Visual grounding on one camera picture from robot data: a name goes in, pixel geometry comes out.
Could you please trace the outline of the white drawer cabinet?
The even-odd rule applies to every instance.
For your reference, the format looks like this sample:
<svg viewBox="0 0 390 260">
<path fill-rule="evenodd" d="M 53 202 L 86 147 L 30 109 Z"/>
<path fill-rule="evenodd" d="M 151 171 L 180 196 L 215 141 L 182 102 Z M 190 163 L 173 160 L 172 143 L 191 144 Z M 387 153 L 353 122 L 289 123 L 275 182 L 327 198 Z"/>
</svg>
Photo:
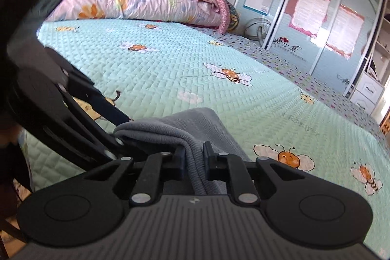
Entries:
<svg viewBox="0 0 390 260">
<path fill-rule="evenodd" d="M 384 86 L 371 75 L 363 72 L 354 87 L 350 101 L 366 114 L 371 115 L 378 105 Z"/>
</svg>

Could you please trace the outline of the sliding door wardrobe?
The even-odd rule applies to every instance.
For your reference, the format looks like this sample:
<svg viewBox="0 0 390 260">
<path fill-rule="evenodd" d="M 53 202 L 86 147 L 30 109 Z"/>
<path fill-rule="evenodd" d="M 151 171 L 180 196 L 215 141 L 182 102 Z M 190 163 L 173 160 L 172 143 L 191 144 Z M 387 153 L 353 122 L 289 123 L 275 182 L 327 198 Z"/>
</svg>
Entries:
<svg viewBox="0 0 390 260">
<path fill-rule="evenodd" d="M 384 0 L 235 0 L 237 33 L 346 94 Z"/>
</svg>

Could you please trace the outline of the blue fleece pants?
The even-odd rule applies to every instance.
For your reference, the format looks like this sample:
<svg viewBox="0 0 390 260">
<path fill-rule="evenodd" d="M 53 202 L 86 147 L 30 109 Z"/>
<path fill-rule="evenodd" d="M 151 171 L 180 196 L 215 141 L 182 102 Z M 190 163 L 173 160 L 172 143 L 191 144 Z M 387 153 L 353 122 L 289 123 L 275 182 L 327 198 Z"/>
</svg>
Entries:
<svg viewBox="0 0 390 260">
<path fill-rule="evenodd" d="M 196 195 L 226 193 L 220 181 L 209 182 L 204 167 L 203 144 L 209 141 L 216 153 L 230 153 L 248 161 L 249 157 L 228 132 L 214 110 L 193 108 L 163 118 L 146 118 L 118 125 L 113 136 L 132 145 L 143 154 L 173 151 L 183 146 L 186 170 Z"/>
</svg>

